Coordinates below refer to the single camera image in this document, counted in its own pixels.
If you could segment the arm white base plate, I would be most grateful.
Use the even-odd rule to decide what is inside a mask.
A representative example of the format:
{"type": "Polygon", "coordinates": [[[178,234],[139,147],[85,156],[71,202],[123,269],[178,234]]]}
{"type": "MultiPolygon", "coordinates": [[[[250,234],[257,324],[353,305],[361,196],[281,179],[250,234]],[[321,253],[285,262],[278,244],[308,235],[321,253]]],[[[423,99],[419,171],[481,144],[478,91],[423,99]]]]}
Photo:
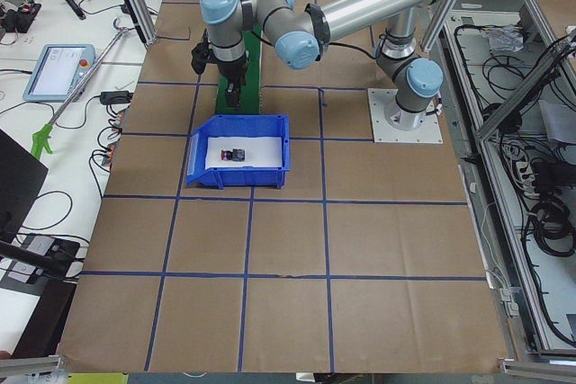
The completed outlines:
{"type": "Polygon", "coordinates": [[[396,89],[367,90],[373,141],[376,144],[442,144],[433,102],[429,100],[428,107],[421,113],[405,112],[397,104],[396,93],[396,89]]]}

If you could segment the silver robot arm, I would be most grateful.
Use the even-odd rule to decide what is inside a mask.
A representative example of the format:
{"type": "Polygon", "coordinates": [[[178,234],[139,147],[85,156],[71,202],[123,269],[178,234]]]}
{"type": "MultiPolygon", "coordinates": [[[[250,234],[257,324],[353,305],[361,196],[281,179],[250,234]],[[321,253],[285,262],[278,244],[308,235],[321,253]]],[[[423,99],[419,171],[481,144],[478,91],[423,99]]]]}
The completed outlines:
{"type": "Polygon", "coordinates": [[[259,26],[285,65],[300,70],[321,59],[329,45],[347,35],[386,21],[374,58],[397,87],[386,105],[386,121],[396,129],[419,128],[444,76],[440,66],[417,51],[414,10],[441,0],[336,0],[308,4],[303,13],[293,0],[200,0],[206,29],[192,51],[198,75],[209,64],[228,81],[229,105],[240,102],[246,83],[248,52],[244,34],[259,26]]]}

